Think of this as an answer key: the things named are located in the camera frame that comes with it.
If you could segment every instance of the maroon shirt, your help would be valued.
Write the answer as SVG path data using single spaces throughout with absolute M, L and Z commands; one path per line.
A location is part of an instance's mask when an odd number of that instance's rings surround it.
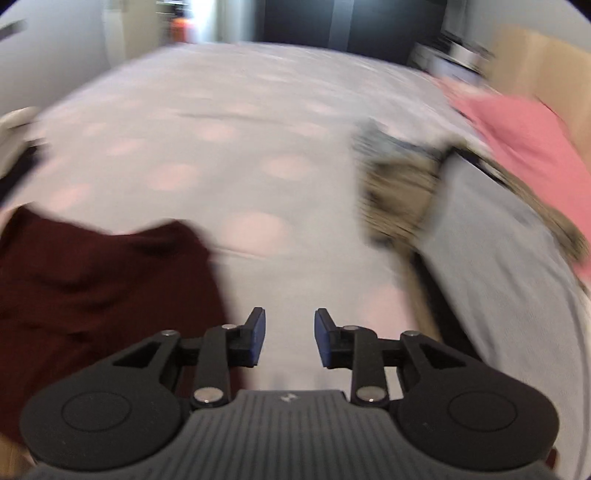
M 228 323 L 210 252 L 171 221 L 106 235 L 18 208 L 0 238 L 0 432 L 38 390 L 164 329 Z

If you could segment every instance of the pink cloth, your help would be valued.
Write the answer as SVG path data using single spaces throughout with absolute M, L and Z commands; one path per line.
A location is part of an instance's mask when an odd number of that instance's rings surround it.
M 499 164 L 591 238 L 591 174 L 554 112 L 533 100 L 502 95 L 458 97 L 452 104 L 485 137 Z M 591 279 L 591 260 L 575 271 Z
M 489 87 L 477 87 L 449 77 L 444 79 L 432 79 L 432 81 L 441 89 L 452 105 L 464 98 L 482 98 L 490 95 L 498 95 L 495 90 L 492 90 Z

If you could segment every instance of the gray cloth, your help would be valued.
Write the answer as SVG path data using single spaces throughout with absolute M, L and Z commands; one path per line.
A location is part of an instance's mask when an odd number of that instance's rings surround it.
M 540 217 L 453 160 L 418 243 L 483 360 L 556 406 L 558 474 L 589 475 L 589 357 L 580 290 Z
M 359 124 L 359 131 L 353 136 L 353 150 L 355 150 L 362 161 L 368 163 L 377 161 L 380 158 L 390 158 L 396 155 L 408 155 L 410 152 L 423 154 L 428 158 L 437 159 L 441 157 L 441 149 L 437 145 L 415 145 L 388 135 L 374 119 L 369 119 Z M 449 145 L 454 136 L 446 136 L 445 145 Z

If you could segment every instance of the door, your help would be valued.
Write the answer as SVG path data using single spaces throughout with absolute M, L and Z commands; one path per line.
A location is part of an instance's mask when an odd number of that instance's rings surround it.
M 328 47 L 335 0 L 265 0 L 261 40 Z
M 160 46 L 156 0 L 106 0 L 105 40 L 112 67 Z
M 446 0 L 355 0 L 348 51 L 407 64 L 415 43 L 439 35 Z

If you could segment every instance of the bed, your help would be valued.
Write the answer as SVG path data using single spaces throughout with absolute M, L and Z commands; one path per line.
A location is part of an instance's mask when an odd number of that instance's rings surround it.
M 191 222 L 218 252 L 233 320 L 267 310 L 252 387 L 347 390 L 347 372 L 321 368 L 317 308 L 382 337 L 415 328 L 390 256 L 360 226 L 350 138 L 369 117 L 411 141 L 478 140 L 417 71 L 298 47 L 166 48 L 41 116 L 43 163 L 4 211 L 34 202 L 115 234 Z

